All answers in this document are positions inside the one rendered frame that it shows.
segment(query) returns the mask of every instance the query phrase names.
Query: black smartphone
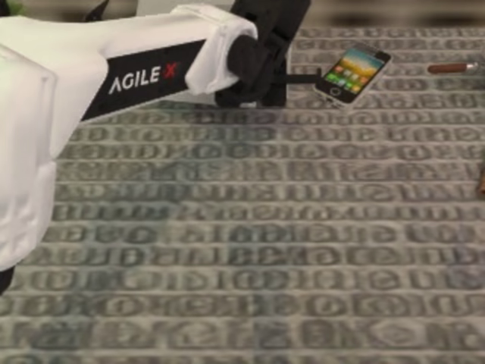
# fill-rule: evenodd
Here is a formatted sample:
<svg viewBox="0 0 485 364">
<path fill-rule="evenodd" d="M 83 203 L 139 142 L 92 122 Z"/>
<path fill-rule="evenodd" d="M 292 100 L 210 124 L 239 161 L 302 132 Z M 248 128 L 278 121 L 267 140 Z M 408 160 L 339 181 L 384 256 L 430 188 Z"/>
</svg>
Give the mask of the black smartphone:
<svg viewBox="0 0 485 364">
<path fill-rule="evenodd" d="M 347 49 L 314 85 L 315 91 L 339 107 L 349 107 L 383 73 L 391 55 L 364 43 Z"/>
</svg>

